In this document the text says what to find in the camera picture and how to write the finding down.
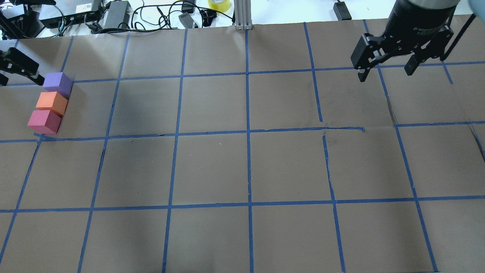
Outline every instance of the orange cube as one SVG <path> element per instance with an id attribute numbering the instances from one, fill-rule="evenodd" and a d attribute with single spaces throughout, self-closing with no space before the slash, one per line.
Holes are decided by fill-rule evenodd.
<path id="1" fill-rule="evenodd" d="M 39 110 L 50 110 L 59 117 L 64 115 L 67 107 L 67 99 L 58 92 L 42 92 L 37 101 L 36 108 Z"/>

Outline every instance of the colored block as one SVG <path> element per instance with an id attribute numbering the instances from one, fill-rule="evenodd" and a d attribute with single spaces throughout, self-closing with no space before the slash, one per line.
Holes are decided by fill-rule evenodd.
<path id="1" fill-rule="evenodd" d="M 39 110 L 51 110 L 59 117 L 64 115 L 67 99 L 59 92 L 42 92 L 35 106 Z"/>
<path id="2" fill-rule="evenodd" d="M 46 76 L 43 87 L 49 92 L 59 92 L 65 98 L 68 98 L 71 94 L 72 80 L 62 72 L 49 73 Z"/>
<path id="3" fill-rule="evenodd" d="M 56 134 L 61 125 L 61 118 L 50 110 L 35 110 L 28 126 L 39 134 Z"/>

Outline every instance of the sticker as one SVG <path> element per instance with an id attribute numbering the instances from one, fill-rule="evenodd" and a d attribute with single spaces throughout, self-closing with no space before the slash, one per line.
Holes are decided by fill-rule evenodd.
<path id="1" fill-rule="evenodd" d="M 93 7 L 92 3 L 77 5 L 76 6 L 76 13 L 91 11 L 92 7 Z"/>

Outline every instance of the metal post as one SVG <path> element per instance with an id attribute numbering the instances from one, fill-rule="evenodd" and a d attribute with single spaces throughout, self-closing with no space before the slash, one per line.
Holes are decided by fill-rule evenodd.
<path id="1" fill-rule="evenodd" d="M 234 0 L 236 30 L 253 29 L 251 20 L 251 0 Z"/>

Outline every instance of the yellow tape roll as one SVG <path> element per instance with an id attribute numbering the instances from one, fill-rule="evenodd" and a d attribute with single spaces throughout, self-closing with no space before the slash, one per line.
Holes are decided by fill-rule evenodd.
<path id="1" fill-rule="evenodd" d="M 209 2 L 209 8 L 220 12 L 226 12 L 231 6 L 229 0 L 207 0 Z"/>

